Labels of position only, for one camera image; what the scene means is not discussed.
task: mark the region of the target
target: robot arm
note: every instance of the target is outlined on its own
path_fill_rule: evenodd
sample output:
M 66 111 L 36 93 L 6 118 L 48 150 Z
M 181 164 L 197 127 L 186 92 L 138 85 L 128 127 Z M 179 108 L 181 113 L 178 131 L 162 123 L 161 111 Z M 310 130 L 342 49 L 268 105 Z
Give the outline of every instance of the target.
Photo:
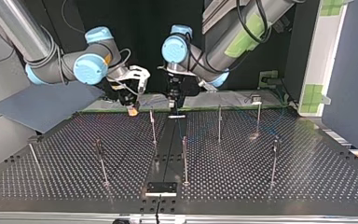
M 293 4 L 292 0 L 260 0 L 264 8 L 267 26 L 275 23 Z M 252 0 L 242 11 L 248 29 L 260 37 L 264 31 L 264 22 L 258 10 L 257 3 Z M 165 70 L 175 79 L 182 76 L 196 76 L 215 87 L 220 87 L 226 81 L 229 67 L 246 52 L 253 50 L 258 43 L 244 30 L 242 23 L 234 22 L 222 37 L 217 41 L 211 51 L 203 52 L 191 45 L 192 30 L 184 25 L 174 25 L 171 35 L 162 46 L 162 56 L 167 62 Z M 177 100 L 181 97 L 169 94 L 170 107 L 181 107 Z
M 150 74 L 139 66 L 127 67 L 129 57 L 123 62 L 115 39 L 106 27 L 88 31 L 85 37 L 89 46 L 83 51 L 70 54 L 62 53 L 48 31 L 36 23 L 22 1 L 0 1 L 0 27 L 23 55 L 27 62 L 25 71 L 34 84 L 78 80 L 96 85 L 106 78 L 112 89 L 118 91 L 120 102 L 133 115 L 137 114 L 134 112 L 137 97 L 144 93 Z M 137 90 L 130 87 L 133 80 L 139 81 Z

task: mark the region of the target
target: metal rod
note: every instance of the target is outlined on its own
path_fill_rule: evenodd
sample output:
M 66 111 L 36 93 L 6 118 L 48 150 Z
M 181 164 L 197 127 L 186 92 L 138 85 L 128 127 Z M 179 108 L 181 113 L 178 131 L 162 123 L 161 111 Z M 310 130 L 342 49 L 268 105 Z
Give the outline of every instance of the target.
M 36 153 L 34 152 L 34 146 L 32 145 L 32 143 L 28 144 L 28 146 L 30 147 L 32 155 L 34 156 L 34 161 L 37 164 L 39 164 L 39 159 L 37 158 Z
M 106 168 L 105 168 L 104 162 L 103 162 L 103 142 L 102 142 L 101 138 L 97 138 L 97 140 L 95 141 L 95 151 L 96 151 L 97 157 L 101 163 L 101 167 L 103 169 L 103 178 L 104 178 L 103 185 L 105 187 L 109 187 L 110 183 L 109 183 L 109 180 L 107 179 Z
M 153 143 L 154 145 L 156 145 L 157 139 L 156 139 L 156 127 L 155 127 L 155 120 L 153 116 L 153 109 L 150 110 L 150 122 L 152 123 L 152 129 L 153 129 Z
M 187 176 L 187 137 L 184 136 L 182 140 L 182 153 L 183 153 L 183 159 L 185 161 L 185 186 L 189 185 L 188 182 L 188 176 Z
M 276 171 L 277 159 L 281 151 L 281 139 L 278 136 L 275 136 L 272 149 L 274 151 L 274 163 L 272 165 L 271 186 L 270 186 L 271 188 L 273 188 L 275 185 L 275 171 Z
M 222 135 L 221 135 L 221 132 L 222 132 L 222 124 L 221 124 L 222 120 L 223 120 L 223 118 L 222 118 L 222 106 L 220 105 L 219 106 L 219 139 L 218 139 L 219 143 L 222 140 Z
M 28 61 L 48 56 L 52 43 L 20 0 L 0 0 L 0 27 Z
M 103 159 L 101 159 L 101 166 L 103 167 L 103 176 L 104 176 L 104 179 L 105 179 L 105 182 L 103 183 L 103 185 L 105 187 L 108 187 L 108 186 L 110 186 L 110 183 L 109 183 L 109 180 L 107 179 L 107 174 L 106 174 L 106 169 L 104 167 Z
M 271 175 L 271 188 L 274 187 L 275 185 L 275 170 L 276 170 L 276 165 L 277 165 L 277 152 L 274 149 L 274 163 L 272 165 L 272 175 Z
M 256 134 L 258 134 L 258 130 L 260 127 L 260 117 L 261 117 L 261 103 L 258 105 L 258 109 L 257 109 L 257 127 L 256 127 Z

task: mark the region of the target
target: small orange object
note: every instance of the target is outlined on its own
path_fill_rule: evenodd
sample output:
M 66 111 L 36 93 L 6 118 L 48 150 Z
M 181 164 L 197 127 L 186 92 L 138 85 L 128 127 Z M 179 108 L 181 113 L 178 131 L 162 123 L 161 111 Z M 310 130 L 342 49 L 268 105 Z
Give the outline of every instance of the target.
M 134 107 L 128 108 L 128 110 L 130 117 L 135 117 L 139 114 L 139 111 Z

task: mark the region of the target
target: gray sheet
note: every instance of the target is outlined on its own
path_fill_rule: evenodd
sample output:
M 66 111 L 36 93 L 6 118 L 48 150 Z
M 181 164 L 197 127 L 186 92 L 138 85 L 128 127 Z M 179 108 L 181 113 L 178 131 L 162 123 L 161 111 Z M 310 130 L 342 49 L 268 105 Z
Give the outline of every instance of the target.
M 31 85 L 1 101 L 0 114 L 45 133 L 102 94 L 99 89 L 80 82 L 71 82 L 68 86 Z

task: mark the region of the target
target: gray panel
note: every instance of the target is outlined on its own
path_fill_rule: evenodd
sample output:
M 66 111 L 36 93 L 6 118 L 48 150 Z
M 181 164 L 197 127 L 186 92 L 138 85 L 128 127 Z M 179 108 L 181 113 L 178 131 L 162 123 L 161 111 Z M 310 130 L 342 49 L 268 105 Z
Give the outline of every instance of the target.
M 348 4 L 323 123 L 358 147 L 358 1 Z
M 0 102 L 0 114 L 27 127 L 45 133 L 78 110 L 82 110 L 102 91 L 80 82 L 35 86 Z

